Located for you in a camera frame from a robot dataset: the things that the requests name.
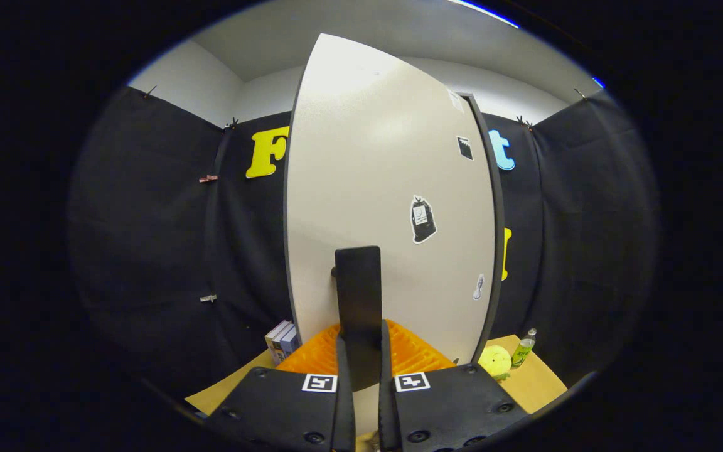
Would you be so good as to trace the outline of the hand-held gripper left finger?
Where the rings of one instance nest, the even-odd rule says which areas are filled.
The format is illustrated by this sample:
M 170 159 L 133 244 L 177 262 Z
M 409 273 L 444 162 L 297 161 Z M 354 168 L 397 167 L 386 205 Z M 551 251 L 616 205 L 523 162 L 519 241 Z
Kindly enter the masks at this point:
M 339 324 L 281 365 L 252 367 L 204 420 L 241 451 L 354 451 L 353 392 Z

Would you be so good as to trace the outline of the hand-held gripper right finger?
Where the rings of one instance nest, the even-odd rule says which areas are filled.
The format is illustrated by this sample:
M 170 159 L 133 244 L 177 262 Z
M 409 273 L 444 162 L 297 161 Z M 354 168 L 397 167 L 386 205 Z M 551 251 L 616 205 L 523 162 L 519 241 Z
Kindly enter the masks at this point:
M 378 434 L 382 451 L 482 451 L 528 424 L 528 412 L 478 363 L 395 372 L 381 321 Z

